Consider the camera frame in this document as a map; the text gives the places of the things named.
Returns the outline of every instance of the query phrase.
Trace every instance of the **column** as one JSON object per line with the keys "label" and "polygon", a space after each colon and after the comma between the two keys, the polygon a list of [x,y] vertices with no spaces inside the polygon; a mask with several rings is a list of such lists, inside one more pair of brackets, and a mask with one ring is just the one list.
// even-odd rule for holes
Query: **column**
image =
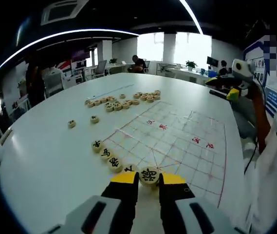
{"label": "column", "polygon": [[92,66],[95,66],[95,51],[91,50]]}
{"label": "column", "polygon": [[163,62],[174,63],[176,34],[164,33]]}
{"label": "column", "polygon": [[112,59],[112,40],[102,40],[97,44],[98,61]]}

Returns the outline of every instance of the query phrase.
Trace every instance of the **computer monitor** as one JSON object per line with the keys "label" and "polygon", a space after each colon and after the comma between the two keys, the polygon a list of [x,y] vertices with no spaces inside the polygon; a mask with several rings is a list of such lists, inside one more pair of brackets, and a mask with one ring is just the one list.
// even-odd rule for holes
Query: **computer monitor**
{"label": "computer monitor", "polygon": [[209,56],[207,57],[206,63],[213,66],[213,67],[218,67],[218,60],[216,60],[214,58],[211,58]]}

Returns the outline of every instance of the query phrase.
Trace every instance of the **red chinese character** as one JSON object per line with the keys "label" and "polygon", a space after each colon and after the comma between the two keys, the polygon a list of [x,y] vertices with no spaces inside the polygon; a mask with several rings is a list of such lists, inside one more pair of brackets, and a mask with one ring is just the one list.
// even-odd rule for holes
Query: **red chinese character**
{"label": "red chinese character", "polygon": [[159,128],[162,128],[163,130],[166,130],[167,126],[163,125],[163,124],[160,124]]}
{"label": "red chinese character", "polygon": [[208,147],[208,148],[210,148],[210,149],[214,149],[214,145],[213,145],[213,144],[210,144],[210,143],[208,143],[208,144],[206,145],[206,147]]}
{"label": "red chinese character", "polygon": [[148,120],[146,123],[152,125],[153,122],[154,120]]}
{"label": "red chinese character", "polygon": [[194,141],[194,142],[196,142],[197,144],[199,144],[200,139],[197,138],[197,137],[195,137],[195,138],[192,139],[192,141]]}

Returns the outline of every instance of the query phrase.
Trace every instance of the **chess piece stack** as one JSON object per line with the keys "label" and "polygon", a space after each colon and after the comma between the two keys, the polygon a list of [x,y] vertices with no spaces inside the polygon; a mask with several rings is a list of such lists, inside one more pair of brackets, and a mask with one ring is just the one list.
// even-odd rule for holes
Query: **chess piece stack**
{"label": "chess piece stack", "polygon": [[101,140],[93,141],[92,149],[95,153],[99,153],[103,161],[108,161],[108,167],[111,171],[116,173],[122,171],[123,165],[121,160],[113,154],[111,149],[105,147]]}

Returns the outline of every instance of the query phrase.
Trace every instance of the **office chair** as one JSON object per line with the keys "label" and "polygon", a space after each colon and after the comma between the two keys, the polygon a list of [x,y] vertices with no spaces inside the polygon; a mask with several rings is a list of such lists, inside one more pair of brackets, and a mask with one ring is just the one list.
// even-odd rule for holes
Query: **office chair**
{"label": "office chair", "polygon": [[94,74],[85,76],[86,80],[88,80],[87,77],[91,77],[91,79],[103,77],[105,75],[106,63],[107,60],[99,61]]}
{"label": "office chair", "polygon": [[50,97],[64,90],[61,81],[61,73],[55,73],[45,77],[44,83],[46,97]]}
{"label": "office chair", "polygon": [[150,61],[146,61],[145,64],[146,64],[146,68],[144,68],[144,73],[148,73]]}

